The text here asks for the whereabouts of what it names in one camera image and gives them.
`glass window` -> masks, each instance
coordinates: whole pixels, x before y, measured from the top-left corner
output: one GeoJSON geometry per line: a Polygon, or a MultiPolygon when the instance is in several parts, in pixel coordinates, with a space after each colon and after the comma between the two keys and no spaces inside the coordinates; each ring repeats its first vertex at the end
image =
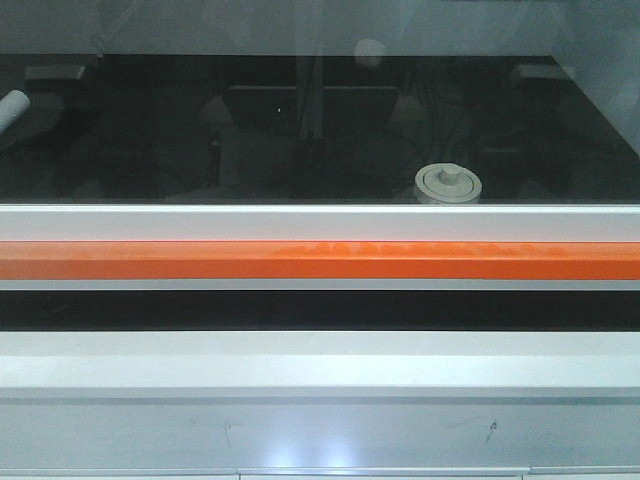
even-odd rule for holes
{"type": "Polygon", "coordinates": [[[0,0],[0,202],[640,200],[640,0],[0,0]]]}

